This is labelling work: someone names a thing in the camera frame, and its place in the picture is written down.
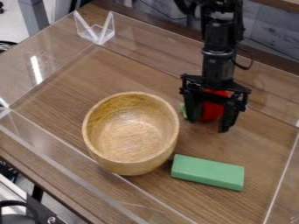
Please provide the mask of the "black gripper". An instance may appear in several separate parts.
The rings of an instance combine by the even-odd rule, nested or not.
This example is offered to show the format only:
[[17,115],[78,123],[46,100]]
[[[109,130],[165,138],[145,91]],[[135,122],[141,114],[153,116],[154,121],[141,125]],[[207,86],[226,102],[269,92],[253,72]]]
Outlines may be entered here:
[[[205,89],[225,90],[229,98],[205,92]],[[187,119],[197,123],[202,117],[202,97],[207,95],[211,100],[225,105],[223,115],[219,119],[219,133],[226,133],[235,125],[239,112],[245,112],[249,105],[251,90],[234,80],[219,86],[209,85],[199,75],[182,75],[181,94],[185,98]]]

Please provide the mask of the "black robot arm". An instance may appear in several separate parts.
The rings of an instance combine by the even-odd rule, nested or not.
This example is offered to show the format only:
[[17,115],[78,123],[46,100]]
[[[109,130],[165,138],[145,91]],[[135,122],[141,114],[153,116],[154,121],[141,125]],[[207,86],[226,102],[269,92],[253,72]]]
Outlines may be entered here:
[[235,69],[250,69],[238,63],[237,49],[243,40],[243,0],[174,0],[187,16],[201,16],[205,41],[201,50],[202,74],[183,74],[181,94],[187,120],[197,123],[206,112],[203,104],[223,107],[219,132],[235,125],[239,114],[247,110],[251,89],[234,81]]

